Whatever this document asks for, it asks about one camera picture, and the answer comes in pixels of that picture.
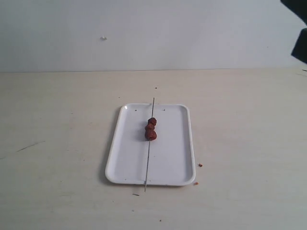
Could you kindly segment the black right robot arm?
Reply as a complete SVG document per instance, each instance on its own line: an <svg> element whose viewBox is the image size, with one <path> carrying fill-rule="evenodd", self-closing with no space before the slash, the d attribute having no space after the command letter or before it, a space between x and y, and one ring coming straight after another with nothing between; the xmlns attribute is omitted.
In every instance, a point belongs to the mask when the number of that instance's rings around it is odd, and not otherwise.
<svg viewBox="0 0 307 230"><path fill-rule="evenodd" d="M281 0L281 3L307 24L307 0ZM299 33L291 55L307 63L307 28L303 28Z"/></svg>

